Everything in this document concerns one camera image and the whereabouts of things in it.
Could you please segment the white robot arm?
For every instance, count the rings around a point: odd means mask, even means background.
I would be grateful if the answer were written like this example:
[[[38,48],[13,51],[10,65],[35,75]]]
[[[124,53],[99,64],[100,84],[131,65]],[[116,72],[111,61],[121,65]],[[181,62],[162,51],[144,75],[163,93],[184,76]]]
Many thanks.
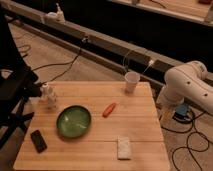
[[[213,115],[213,86],[204,82],[207,68],[200,61],[191,61],[166,71],[165,85],[158,96],[163,106],[173,107],[185,98]]]

